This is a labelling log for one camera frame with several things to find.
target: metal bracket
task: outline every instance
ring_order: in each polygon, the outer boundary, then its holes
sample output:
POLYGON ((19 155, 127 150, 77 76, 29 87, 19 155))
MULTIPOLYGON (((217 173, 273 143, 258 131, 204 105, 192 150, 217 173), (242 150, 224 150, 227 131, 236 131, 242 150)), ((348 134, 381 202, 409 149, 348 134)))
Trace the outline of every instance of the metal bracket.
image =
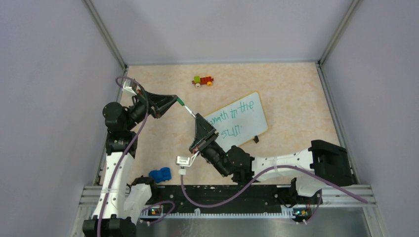
MULTIPOLYGON (((278 185, 277 187, 288 187, 287 185, 278 185)), ((321 204, 320 208, 351 208, 351 207, 363 207, 367 210, 375 210, 377 208, 376 200, 374 198, 373 191, 371 190, 370 185, 352 185, 348 187, 343 187, 344 189, 356 194, 360 195, 366 200, 368 200, 368 204, 361 203, 352 197, 342 193, 339 190, 336 190, 332 187, 326 187, 323 189, 323 204, 321 204)), ((82 227, 83 221, 87 220, 91 217, 93 210, 95 209, 100 196, 100 191, 102 186, 85 186, 83 189, 82 197, 80 198, 79 209, 77 211, 77 216, 74 221, 74 226, 72 230, 72 237, 82 237, 82 227)), ((129 188, 126 188, 126 196, 128 196, 129 188)), ((282 213, 253 213, 253 214, 204 214, 197 212, 193 213, 173 213, 169 214, 166 218, 172 219, 186 219, 186 218, 269 218, 269 219, 277 219, 277 218, 290 218, 292 217, 292 213, 294 209, 298 208, 305 208, 305 205, 295 205, 292 208, 282 208, 282 213)), ((141 216, 143 218, 155 218, 150 217, 147 213, 142 213, 141 216)))
POLYGON ((177 156, 176 164, 181 167, 191 167, 195 161, 195 158, 199 155, 200 151, 197 151, 193 154, 192 157, 180 157, 177 156))

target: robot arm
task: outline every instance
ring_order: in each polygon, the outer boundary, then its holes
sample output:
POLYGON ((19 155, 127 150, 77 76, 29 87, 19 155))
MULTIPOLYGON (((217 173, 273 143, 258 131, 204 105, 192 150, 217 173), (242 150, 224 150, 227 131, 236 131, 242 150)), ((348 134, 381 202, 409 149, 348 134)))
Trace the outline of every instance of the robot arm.
POLYGON ((135 137, 135 132, 131 129, 142 122, 146 114, 156 119, 161 118, 177 100, 176 95, 153 94, 143 88, 136 90, 136 85, 128 80, 125 80, 123 90, 132 95, 133 105, 123 107, 117 102, 112 102, 107 104, 102 112, 108 128, 106 173, 99 202, 92 215, 93 219, 85 220, 83 224, 86 237, 95 237, 97 228, 101 228, 102 236, 135 236, 135 224, 144 205, 152 197, 150 178, 138 178, 132 184, 131 192, 126 198, 128 174, 135 158, 137 140, 132 143, 119 165, 118 162, 135 137), (98 226, 101 212, 101 225, 98 226))
MULTIPOLYGON (((195 117, 195 139, 189 151, 195 155, 200 153, 223 177, 232 174, 232 180, 238 184, 244 185, 266 168, 278 165, 296 166, 341 187, 354 184, 345 148, 315 140, 308 149, 278 157, 252 157, 236 146, 225 152, 215 141, 218 137, 216 129, 200 114, 195 117)), ((326 186, 323 182, 290 168, 267 171, 257 180, 264 181, 279 176, 297 177, 295 189, 299 196, 311 197, 326 186)))

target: whiteboard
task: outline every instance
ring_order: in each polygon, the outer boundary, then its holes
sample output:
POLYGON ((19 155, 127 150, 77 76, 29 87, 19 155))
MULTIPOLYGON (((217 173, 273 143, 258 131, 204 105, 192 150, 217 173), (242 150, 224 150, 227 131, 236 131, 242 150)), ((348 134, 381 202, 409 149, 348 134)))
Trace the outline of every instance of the whiteboard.
POLYGON ((204 118, 217 129, 216 142, 225 151, 268 130, 258 92, 252 92, 204 118))

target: blue toy car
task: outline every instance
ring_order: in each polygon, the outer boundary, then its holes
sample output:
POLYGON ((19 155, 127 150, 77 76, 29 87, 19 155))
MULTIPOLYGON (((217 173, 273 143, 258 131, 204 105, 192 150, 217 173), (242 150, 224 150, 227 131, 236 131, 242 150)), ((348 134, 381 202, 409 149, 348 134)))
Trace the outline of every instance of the blue toy car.
POLYGON ((160 170, 152 170, 148 173, 149 177, 152 177, 156 183, 168 181, 171 179, 171 173, 169 167, 163 167, 160 170))

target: aluminum frame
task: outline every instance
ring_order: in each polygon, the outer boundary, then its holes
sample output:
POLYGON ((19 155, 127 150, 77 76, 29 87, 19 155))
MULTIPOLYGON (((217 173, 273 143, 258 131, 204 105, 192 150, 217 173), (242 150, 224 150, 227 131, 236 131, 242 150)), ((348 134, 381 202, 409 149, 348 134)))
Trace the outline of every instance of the aluminum frame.
MULTIPOLYGON (((105 27, 105 24, 101 20, 98 12, 96 11, 96 8, 93 5, 93 2, 91 0, 82 0, 85 4, 86 8, 88 9, 89 13, 92 16, 92 20, 95 22, 95 24, 98 27, 98 30, 100 31, 102 37, 104 38, 106 44, 108 45, 110 51, 112 52, 113 56, 118 61, 119 65, 124 69, 123 75, 127 75, 128 67, 125 64, 121 54, 118 51, 118 48, 116 47, 114 41, 112 40, 108 30, 105 27)), ((326 101, 329 106, 332 120, 335 125, 336 133, 340 142, 340 145, 348 149, 348 156, 350 160, 351 167, 353 169, 353 173, 356 178, 357 169, 355 164, 352 162, 351 155, 350 155, 350 148, 348 147, 348 142, 346 139, 345 132, 343 130, 343 126, 341 124, 341 120, 338 114, 338 109, 335 104, 335 101, 333 99, 333 95, 330 90, 329 83, 327 81, 327 77, 323 72, 323 65, 327 61, 329 55, 331 54, 332 50, 334 49, 335 45, 340 39, 341 34, 346 29, 347 25, 350 22, 351 17, 353 16, 354 12, 360 5, 362 0, 353 0, 350 8, 348 9, 347 13, 343 17, 341 23, 339 24, 338 28, 336 29, 336 32, 332 36, 330 42, 328 43, 325 51, 323 52, 321 58, 316 63, 316 68, 319 74, 319 78, 323 87, 323 91, 325 93, 326 101)), ((116 101, 119 102, 122 96, 122 90, 118 92, 116 101)), ((93 184, 97 184, 99 182, 100 176, 101 176, 101 167, 103 167, 104 164, 104 157, 106 157, 105 149, 102 152, 102 160, 98 164, 97 172, 95 173, 95 178, 93 180, 93 184)), ((333 188, 325 188, 323 189, 323 199, 325 204, 322 204, 320 207, 332 207, 332 208, 346 208, 346 207, 362 207, 366 223, 368 225, 369 231, 371 233, 372 237, 387 237, 388 233, 385 228, 385 224, 381 218, 381 215, 379 213, 379 210, 377 208, 377 204, 375 202, 374 194, 372 192, 372 189, 369 185, 354 185, 350 186, 348 188, 354 188, 354 190, 351 190, 355 194, 360 195, 368 195, 368 200, 372 204, 363 204, 359 203, 358 201, 351 200, 350 198, 346 197, 345 195, 341 195, 338 190, 335 190, 333 188)), ((83 194, 79 203, 78 211, 76 214, 76 218, 73 224, 73 229, 71 236, 74 237, 82 237, 84 236, 82 233, 82 226, 83 221, 88 219, 92 212, 93 208, 96 207, 98 197, 100 195, 100 189, 101 186, 86 186, 83 190, 83 194)))

